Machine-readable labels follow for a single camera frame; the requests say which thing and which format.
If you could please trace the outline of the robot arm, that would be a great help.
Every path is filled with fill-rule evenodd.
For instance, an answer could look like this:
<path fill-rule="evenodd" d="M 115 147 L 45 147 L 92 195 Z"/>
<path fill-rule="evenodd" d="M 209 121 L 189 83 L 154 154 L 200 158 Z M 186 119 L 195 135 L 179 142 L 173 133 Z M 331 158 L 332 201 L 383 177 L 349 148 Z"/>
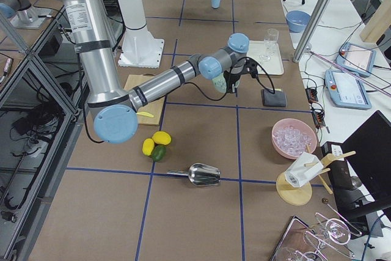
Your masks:
<path fill-rule="evenodd" d="M 90 94 L 87 103 L 97 136 L 112 144 L 129 140 L 136 132 L 137 110 L 202 75 L 213 79 L 222 72 L 243 68 L 249 39 L 235 33 L 213 54 L 195 54 L 152 79 L 125 90 L 114 60 L 114 37 L 103 0 L 59 0 L 64 3 Z M 142 0 L 118 0 L 125 24 L 122 59 L 125 65 L 156 67 L 164 42 L 147 29 Z"/>

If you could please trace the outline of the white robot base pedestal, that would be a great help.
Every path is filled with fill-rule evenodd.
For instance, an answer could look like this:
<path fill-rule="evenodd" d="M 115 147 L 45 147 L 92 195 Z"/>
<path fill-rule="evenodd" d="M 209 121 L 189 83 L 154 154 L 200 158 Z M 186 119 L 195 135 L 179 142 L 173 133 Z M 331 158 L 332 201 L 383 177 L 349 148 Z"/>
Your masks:
<path fill-rule="evenodd" d="M 148 30 L 142 0 L 118 0 L 125 24 L 125 35 L 119 65 L 123 67 L 158 68 L 164 40 Z"/>

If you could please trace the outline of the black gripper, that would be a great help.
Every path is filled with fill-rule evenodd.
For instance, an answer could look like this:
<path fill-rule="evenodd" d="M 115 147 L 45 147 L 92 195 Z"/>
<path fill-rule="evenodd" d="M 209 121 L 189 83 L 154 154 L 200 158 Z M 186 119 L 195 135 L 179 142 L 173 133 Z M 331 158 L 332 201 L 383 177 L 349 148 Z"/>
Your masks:
<path fill-rule="evenodd" d="M 234 94 L 239 86 L 239 80 L 241 77 L 240 68 L 230 68 L 223 72 L 223 77 L 226 82 L 226 92 L 228 94 Z"/>

